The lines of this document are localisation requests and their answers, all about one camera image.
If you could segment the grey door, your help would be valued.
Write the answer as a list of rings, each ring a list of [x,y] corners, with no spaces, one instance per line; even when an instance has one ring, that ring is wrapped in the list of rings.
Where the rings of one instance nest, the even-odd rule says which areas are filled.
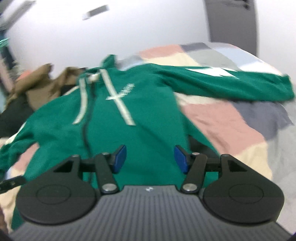
[[[257,55],[254,1],[204,1],[211,42],[228,43]]]

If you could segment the grey wall switch panel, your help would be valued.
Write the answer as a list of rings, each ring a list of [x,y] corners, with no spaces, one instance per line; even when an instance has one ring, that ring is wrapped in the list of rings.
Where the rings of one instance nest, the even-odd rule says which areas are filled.
[[[99,15],[99,14],[101,14],[103,12],[106,12],[106,11],[108,11],[108,6],[107,5],[103,5],[103,6],[100,6],[98,8],[92,9],[92,10],[88,11],[85,14],[83,20],[87,20],[87,19],[89,19],[89,18],[91,18],[93,16]]]

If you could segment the white air conditioner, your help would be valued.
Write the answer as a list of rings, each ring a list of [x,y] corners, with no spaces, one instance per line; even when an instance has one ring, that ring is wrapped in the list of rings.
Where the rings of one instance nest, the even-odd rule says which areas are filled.
[[[23,1],[5,20],[3,12],[13,1],[1,1],[1,31],[9,30],[34,4],[36,1]]]

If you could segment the brown garment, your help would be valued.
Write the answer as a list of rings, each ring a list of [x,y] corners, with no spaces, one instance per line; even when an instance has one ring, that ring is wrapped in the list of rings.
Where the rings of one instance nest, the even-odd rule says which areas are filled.
[[[48,63],[33,72],[24,72],[17,79],[6,99],[6,107],[24,95],[29,106],[33,110],[37,110],[73,89],[77,84],[77,78],[85,71],[85,68],[67,67],[57,78],[51,79],[52,68],[53,65]]]

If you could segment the black garment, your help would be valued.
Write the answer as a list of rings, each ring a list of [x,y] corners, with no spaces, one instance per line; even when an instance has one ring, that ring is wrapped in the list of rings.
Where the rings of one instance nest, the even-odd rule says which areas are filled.
[[[33,110],[29,106],[24,95],[18,97],[1,113],[1,137],[11,137],[18,132],[26,121],[48,123],[50,119],[55,118],[64,109],[63,102],[60,101],[64,95],[53,99],[37,110]]]

